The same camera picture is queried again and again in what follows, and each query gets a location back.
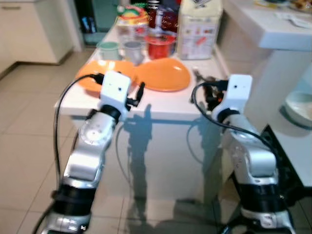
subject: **tiled floor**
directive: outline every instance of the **tiled floor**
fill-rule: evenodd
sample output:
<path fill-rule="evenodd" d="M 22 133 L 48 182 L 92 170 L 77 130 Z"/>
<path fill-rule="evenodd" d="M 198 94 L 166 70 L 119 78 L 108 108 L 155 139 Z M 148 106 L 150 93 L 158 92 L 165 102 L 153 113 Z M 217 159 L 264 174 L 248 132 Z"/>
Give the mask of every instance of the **tiled floor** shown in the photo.
<path fill-rule="evenodd" d="M 55 188 L 53 105 L 92 51 L 74 53 L 61 66 L 20 65 L 0 80 L 0 234 L 29 234 L 50 203 Z M 64 164 L 74 137 L 61 118 Z M 106 197 L 101 183 L 94 202 L 90 234 L 208 234 L 236 214 L 238 197 L 227 183 L 211 205 L 182 201 Z M 310 198 L 293 208 L 299 234 L 311 234 Z"/>

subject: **cabinet door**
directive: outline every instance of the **cabinet door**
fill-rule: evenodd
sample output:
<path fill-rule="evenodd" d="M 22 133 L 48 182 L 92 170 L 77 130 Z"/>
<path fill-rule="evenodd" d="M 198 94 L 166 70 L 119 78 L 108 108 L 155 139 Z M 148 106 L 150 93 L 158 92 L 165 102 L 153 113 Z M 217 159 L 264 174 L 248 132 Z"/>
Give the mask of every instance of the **cabinet door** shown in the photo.
<path fill-rule="evenodd" d="M 0 3 L 0 31 L 17 61 L 56 62 L 35 3 Z"/>
<path fill-rule="evenodd" d="M 4 40 L 0 38 L 0 74 L 9 66 L 11 66 L 15 61 L 13 60 L 9 50 L 7 49 Z"/>
<path fill-rule="evenodd" d="M 73 47 L 60 1 L 63 0 L 44 0 L 35 4 L 40 22 L 57 60 L 64 57 Z"/>

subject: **orange bowl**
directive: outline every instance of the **orange bowl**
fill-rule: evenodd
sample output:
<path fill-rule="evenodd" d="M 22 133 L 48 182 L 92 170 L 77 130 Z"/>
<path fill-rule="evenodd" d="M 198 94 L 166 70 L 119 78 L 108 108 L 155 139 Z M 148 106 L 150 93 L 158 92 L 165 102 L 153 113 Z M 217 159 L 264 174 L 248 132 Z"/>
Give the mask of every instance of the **orange bowl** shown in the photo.
<path fill-rule="evenodd" d="M 135 67 L 133 63 L 127 61 L 109 61 L 109 60 L 99 60 L 92 61 L 84 65 L 77 73 L 76 78 L 87 74 L 105 74 L 106 71 L 117 71 L 128 76 L 132 83 L 135 81 Z M 81 85 L 88 94 L 98 97 L 101 92 L 102 85 L 97 84 L 92 78 L 86 78 L 79 81 Z"/>
<path fill-rule="evenodd" d="M 161 92 L 175 92 L 189 86 L 191 75 L 180 61 L 174 58 L 155 59 L 136 67 L 136 82 Z"/>

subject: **white bowl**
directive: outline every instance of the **white bowl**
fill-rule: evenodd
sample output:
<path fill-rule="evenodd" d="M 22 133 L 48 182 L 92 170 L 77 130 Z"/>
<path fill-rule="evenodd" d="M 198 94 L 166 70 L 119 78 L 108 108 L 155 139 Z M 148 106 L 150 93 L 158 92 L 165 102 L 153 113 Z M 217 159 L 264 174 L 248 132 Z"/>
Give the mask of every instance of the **white bowl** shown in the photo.
<path fill-rule="evenodd" d="M 290 93 L 286 98 L 285 109 L 294 122 L 312 127 L 312 94 Z"/>

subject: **plastic cup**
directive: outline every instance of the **plastic cup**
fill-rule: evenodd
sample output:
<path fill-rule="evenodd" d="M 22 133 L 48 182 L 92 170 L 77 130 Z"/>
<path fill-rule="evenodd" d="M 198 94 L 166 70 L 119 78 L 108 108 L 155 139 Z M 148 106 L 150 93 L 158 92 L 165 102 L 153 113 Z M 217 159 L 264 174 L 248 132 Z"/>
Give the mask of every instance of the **plastic cup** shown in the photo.
<path fill-rule="evenodd" d="M 97 48 L 102 60 L 121 60 L 118 52 L 118 43 L 112 41 L 99 42 Z"/>
<path fill-rule="evenodd" d="M 176 38 L 169 35 L 147 36 L 148 56 L 150 59 L 161 59 L 171 55 Z"/>
<path fill-rule="evenodd" d="M 142 43 L 139 41 L 128 41 L 124 43 L 125 59 L 132 62 L 135 66 L 141 64 L 144 60 L 142 54 Z"/>

